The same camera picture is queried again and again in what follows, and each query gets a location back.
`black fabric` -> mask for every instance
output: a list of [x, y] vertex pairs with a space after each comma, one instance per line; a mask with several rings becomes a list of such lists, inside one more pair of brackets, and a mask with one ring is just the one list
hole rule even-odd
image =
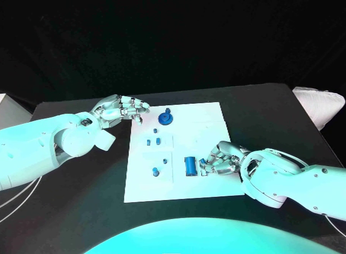
[[346, 82], [346, 1], [0, 2], [0, 92], [43, 101]]
[[[219, 102], [234, 142], [250, 150], [274, 148], [309, 164], [341, 166], [286, 85], [146, 94], [139, 98], [153, 106]], [[32, 120], [90, 111], [97, 102], [98, 99], [43, 103]], [[180, 217], [244, 220], [305, 237], [336, 234], [326, 218], [290, 199], [280, 209], [248, 196], [124, 203], [130, 126], [131, 122], [123, 121], [108, 129], [117, 136], [110, 151], [94, 148], [45, 175], [22, 209], [0, 224], [0, 253], [82, 253], [126, 230]], [[3, 208], [3, 214], [17, 202]], [[346, 232], [346, 222], [336, 219], [333, 222]]]

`pillow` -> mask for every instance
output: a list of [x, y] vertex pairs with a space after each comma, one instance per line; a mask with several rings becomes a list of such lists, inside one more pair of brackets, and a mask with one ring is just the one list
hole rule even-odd
[[318, 130], [322, 130], [345, 106], [343, 96], [329, 91], [319, 91], [315, 88], [299, 86], [294, 88], [293, 93]]

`white device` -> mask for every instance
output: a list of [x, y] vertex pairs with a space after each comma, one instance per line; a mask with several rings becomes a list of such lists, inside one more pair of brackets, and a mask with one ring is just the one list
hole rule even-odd
[[149, 104], [113, 95], [91, 112], [64, 114], [0, 130], [0, 191], [16, 187], [82, 156], [94, 145], [108, 150], [116, 137], [104, 130], [123, 119], [141, 125]]
[[209, 173], [242, 177], [242, 191], [264, 205], [280, 208], [287, 198], [313, 213], [346, 221], [346, 169], [309, 166], [274, 149], [251, 152], [221, 141], [201, 168]]

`blue cylinder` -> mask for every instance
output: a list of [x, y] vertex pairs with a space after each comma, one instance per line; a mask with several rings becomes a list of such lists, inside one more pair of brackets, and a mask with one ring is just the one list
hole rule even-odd
[[159, 170], [157, 170], [157, 168], [153, 168], [153, 176], [159, 176]]
[[162, 113], [157, 117], [159, 123], [162, 125], [169, 125], [173, 121], [173, 116], [170, 114], [170, 109], [166, 109], [166, 113]]
[[195, 157], [185, 157], [186, 163], [186, 176], [196, 176], [196, 158]]

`white paper sheet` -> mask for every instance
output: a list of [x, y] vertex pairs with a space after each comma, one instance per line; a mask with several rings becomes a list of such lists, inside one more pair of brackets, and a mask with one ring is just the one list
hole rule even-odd
[[[173, 122], [163, 126], [157, 117], [167, 107]], [[199, 159], [206, 159], [222, 140], [231, 141], [218, 102], [152, 107], [143, 115], [143, 125], [131, 124], [124, 202], [244, 195], [237, 173], [201, 174]], [[196, 158], [198, 176], [185, 173], [189, 156]], [[157, 177], [153, 167], [159, 169]]]

